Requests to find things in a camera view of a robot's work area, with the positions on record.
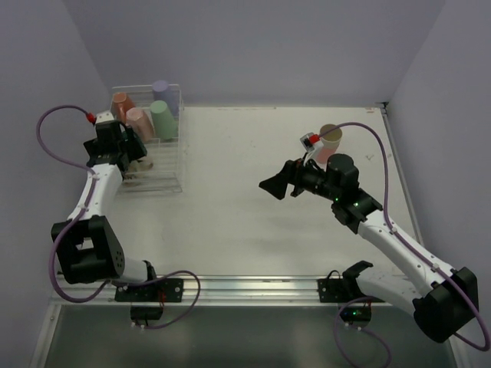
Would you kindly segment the beige plastic cup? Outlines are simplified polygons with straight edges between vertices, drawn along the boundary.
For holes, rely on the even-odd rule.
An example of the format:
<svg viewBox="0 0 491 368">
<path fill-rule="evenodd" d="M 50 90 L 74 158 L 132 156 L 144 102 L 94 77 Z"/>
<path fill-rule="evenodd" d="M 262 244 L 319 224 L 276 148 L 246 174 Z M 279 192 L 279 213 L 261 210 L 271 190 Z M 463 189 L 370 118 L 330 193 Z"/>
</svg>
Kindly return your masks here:
<svg viewBox="0 0 491 368">
<path fill-rule="evenodd" d="M 319 137 L 323 143 L 321 152 L 330 156 L 335 153 L 342 139 L 342 130 L 334 124 L 325 124 L 319 130 Z"/>
</svg>

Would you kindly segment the lavender plastic cup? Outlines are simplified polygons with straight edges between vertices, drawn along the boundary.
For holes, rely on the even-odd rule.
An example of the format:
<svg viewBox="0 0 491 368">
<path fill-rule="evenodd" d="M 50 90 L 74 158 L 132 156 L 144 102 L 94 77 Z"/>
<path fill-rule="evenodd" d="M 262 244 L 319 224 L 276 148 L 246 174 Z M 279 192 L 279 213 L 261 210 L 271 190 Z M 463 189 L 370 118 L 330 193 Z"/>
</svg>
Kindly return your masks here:
<svg viewBox="0 0 491 368">
<path fill-rule="evenodd" d="M 176 84 L 170 84 L 166 80 L 157 80 L 152 84 L 154 100 L 164 101 L 174 117 L 180 112 L 180 88 Z"/>
</svg>

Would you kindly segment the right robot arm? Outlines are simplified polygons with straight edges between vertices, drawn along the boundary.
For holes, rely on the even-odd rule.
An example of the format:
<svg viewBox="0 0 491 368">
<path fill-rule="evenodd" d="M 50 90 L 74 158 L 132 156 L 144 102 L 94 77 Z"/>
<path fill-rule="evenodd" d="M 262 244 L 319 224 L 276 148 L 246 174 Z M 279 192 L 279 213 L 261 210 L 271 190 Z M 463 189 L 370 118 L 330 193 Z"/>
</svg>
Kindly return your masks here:
<svg viewBox="0 0 491 368">
<path fill-rule="evenodd" d="M 432 341 L 442 343 L 469 323 L 479 310 L 476 275 L 440 260 L 393 222 L 384 207 L 360 188 L 353 159 L 334 154 L 325 169 L 304 159 L 288 160 L 281 171 L 259 183 L 259 188 L 282 200 L 307 191 L 332 202 L 334 217 L 353 233 L 370 242 L 407 277 L 393 282 L 370 264 L 354 276 L 361 293 L 386 301 L 414 317 Z"/>
</svg>

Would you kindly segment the light green plastic cup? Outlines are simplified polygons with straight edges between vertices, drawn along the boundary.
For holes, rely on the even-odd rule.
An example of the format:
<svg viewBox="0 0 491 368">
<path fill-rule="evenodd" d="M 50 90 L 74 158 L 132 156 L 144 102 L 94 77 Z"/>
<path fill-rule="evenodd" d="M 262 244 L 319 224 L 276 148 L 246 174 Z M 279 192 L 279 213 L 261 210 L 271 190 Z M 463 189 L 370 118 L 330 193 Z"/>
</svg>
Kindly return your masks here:
<svg viewBox="0 0 491 368">
<path fill-rule="evenodd" d="M 150 105 L 150 115 L 155 134 L 161 140 L 171 140 L 177 137 L 178 124 L 170 112 L 167 103 L 156 100 Z"/>
</svg>

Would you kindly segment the cream painted ceramic mug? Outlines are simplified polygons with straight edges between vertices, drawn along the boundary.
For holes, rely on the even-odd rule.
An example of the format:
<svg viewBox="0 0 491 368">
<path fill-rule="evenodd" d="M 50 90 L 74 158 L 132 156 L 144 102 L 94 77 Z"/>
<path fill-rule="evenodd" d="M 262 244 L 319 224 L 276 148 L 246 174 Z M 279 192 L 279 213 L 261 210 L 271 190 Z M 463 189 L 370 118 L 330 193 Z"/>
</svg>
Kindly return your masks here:
<svg viewBox="0 0 491 368">
<path fill-rule="evenodd" d="M 133 161 L 124 173 L 123 186 L 134 187 L 143 183 L 146 173 L 153 168 L 153 162 L 147 160 Z"/>
</svg>

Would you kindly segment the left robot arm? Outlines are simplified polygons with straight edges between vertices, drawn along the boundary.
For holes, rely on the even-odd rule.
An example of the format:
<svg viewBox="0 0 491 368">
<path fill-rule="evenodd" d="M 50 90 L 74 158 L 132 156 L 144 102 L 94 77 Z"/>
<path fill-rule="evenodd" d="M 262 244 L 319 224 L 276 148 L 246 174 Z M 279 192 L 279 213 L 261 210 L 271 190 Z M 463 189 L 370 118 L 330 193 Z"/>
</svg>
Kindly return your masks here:
<svg viewBox="0 0 491 368">
<path fill-rule="evenodd" d="M 52 226 L 56 257 L 69 284 L 116 281 L 140 284 L 156 277 L 146 260 L 125 256 L 108 219 L 110 205 L 130 163 L 147 149 L 133 129 L 112 120 L 95 124 L 96 137 L 84 143 L 89 160 L 84 191 L 65 222 Z"/>
</svg>

